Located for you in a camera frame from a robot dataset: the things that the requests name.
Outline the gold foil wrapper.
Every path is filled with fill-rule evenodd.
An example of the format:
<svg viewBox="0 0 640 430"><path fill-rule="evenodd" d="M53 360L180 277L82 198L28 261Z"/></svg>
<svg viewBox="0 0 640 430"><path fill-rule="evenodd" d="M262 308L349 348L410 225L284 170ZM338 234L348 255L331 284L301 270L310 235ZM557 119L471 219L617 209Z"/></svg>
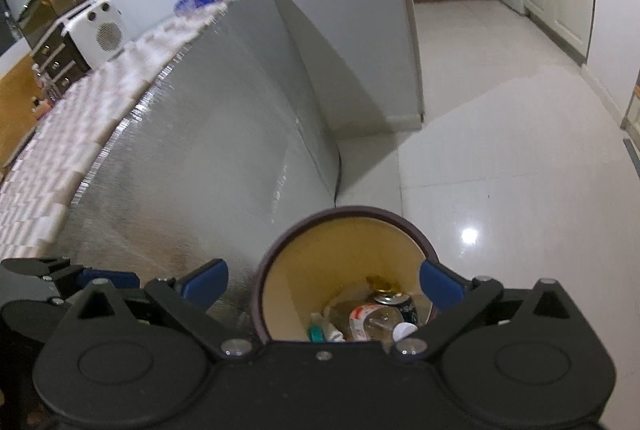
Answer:
<svg viewBox="0 0 640 430"><path fill-rule="evenodd" d="M379 275L369 275L366 277L366 282L370 288L370 291L375 296L382 294L382 296L393 297L398 294L402 294L402 288L398 283L393 280L386 280L386 278Z"/></svg>

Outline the checkered beige tablecloth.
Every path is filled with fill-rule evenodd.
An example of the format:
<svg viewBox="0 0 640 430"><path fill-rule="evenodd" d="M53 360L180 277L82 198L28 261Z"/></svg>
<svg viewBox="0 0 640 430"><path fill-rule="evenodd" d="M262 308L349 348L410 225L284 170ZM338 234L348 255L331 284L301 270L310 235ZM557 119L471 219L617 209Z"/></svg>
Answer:
<svg viewBox="0 0 640 430"><path fill-rule="evenodd" d="M38 258L120 122L174 58L227 11L172 16L74 83L44 116L1 185L1 257Z"/></svg>

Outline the clear plastic water bottle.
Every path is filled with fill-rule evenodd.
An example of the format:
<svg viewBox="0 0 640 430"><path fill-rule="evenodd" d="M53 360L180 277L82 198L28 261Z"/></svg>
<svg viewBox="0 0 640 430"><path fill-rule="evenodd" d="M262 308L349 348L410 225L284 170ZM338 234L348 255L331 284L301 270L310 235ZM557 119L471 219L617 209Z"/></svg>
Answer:
<svg viewBox="0 0 640 430"><path fill-rule="evenodd" d="M349 313L348 324L352 340L388 344L409 337L418 330L416 324L404 320L398 309L376 303L357 306Z"/></svg>

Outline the yellow plastic trash bin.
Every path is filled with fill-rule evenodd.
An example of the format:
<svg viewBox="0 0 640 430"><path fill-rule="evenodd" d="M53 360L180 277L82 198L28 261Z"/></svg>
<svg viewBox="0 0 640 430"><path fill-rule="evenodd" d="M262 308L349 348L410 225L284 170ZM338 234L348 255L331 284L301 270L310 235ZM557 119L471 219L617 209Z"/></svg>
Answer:
<svg viewBox="0 0 640 430"><path fill-rule="evenodd" d="M310 314L344 290L366 286L369 276L417 294L422 263L438 261L422 232L391 211L349 206L308 216L277 239L258 266L250 302L258 338L306 341Z"/></svg>

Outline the white paper towel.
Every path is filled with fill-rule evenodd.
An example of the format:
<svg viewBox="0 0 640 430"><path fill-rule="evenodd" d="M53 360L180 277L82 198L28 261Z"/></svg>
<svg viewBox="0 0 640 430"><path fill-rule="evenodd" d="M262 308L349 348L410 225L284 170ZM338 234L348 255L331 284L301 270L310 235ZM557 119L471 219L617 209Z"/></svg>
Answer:
<svg viewBox="0 0 640 430"><path fill-rule="evenodd" d="M339 343L352 340L349 310L341 306L326 306L322 312L312 312L310 326L317 327L326 342Z"/></svg>

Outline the crushed blue drink can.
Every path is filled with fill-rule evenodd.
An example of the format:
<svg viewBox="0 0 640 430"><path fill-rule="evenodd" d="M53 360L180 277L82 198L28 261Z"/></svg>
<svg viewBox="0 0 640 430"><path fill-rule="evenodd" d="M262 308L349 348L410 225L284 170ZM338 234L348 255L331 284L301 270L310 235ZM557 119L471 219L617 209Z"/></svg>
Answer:
<svg viewBox="0 0 640 430"><path fill-rule="evenodd" d="M372 300L374 303L381 306L390 306L391 308L398 309L402 316L402 320L413 325L419 325L419 315L413 298L403 292L393 291L377 291L372 294Z"/></svg>

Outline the white space heater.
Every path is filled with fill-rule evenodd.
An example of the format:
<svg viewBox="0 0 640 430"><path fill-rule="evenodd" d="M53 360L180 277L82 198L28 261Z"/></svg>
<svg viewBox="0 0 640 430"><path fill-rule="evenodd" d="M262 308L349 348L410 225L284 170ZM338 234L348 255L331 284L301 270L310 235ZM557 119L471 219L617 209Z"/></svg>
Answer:
<svg viewBox="0 0 640 430"><path fill-rule="evenodd" d="M116 56L130 40L122 14L109 0L99 0L71 18L63 28L91 69Z"/></svg>

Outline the black drawer cabinet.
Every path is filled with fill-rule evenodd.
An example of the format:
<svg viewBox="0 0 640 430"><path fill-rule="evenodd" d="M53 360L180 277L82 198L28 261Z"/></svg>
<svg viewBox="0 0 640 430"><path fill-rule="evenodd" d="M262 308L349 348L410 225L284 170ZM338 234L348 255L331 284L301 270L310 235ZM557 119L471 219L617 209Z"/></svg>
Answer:
<svg viewBox="0 0 640 430"><path fill-rule="evenodd" d="M90 70L70 33L65 31L68 22L88 7L89 2L77 5L50 24L42 26L35 38L28 40L32 48L30 56L37 65L39 75L47 77L61 94Z"/></svg>

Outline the glass fish tank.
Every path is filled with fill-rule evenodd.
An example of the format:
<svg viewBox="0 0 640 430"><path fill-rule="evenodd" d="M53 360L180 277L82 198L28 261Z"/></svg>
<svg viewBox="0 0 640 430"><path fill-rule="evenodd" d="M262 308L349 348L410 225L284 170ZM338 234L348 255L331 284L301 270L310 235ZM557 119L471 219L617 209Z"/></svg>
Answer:
<svg viewBox="0 0 640 430"><path fill-rule="evenodd" d="M29 0L17 19L18 28L34 48L54 22L88 0Z"/></svg>

